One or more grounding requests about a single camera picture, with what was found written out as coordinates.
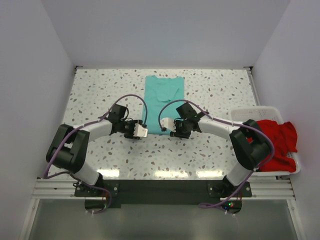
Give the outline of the teal t shirt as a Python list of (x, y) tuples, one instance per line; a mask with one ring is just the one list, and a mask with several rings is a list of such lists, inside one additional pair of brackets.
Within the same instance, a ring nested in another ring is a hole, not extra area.
[(144, 86), (144, 101), (147, 109), (143, 109), (142, 119), (147, 115), (146, 126), (152, 135), (169, 135), (169, 131), (162, 132), (158, 115), (162, 108), (174, 100), (182, 100), (185, 93), (185, 82), (181, 76), (175, 78), (158, 78), (147, 76)]

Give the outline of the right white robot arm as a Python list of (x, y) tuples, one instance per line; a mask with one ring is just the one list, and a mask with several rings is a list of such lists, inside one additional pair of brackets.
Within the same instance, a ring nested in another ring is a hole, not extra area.
[(159, 121), (162, 129), (170, 130), (171, 137), (188, 139), (191, 132), (198, 132), (218, 136), (232, 144), (237, 163), (210, 193), (216, 192), (223, 198), (235, 196), (255, 169), (275, 154), (274, 144), (252, 119), (231, 122), (214, 118), (207, 111), (196, 112), (189, 102), (179, 106), (176, 111), (178, 118), (165, 117)]

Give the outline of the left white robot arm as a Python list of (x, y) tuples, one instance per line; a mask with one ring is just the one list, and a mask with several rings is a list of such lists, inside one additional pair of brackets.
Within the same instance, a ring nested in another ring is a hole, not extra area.
[(126, 139), (146, 137), (146, 121), (128, 119), (128, 111), (127, 107), (115, 104), (98, 120), (79, 126), (61, 124), (47, 151), (45, 159), (48, 165), (43, 177), (49, 179), (49, 170), (55, 166), (82, 182), (92, 196), (99, 196), (105, 188), (103, 176), (86, 162), (88, 145), (116, 133), (123, 134)]

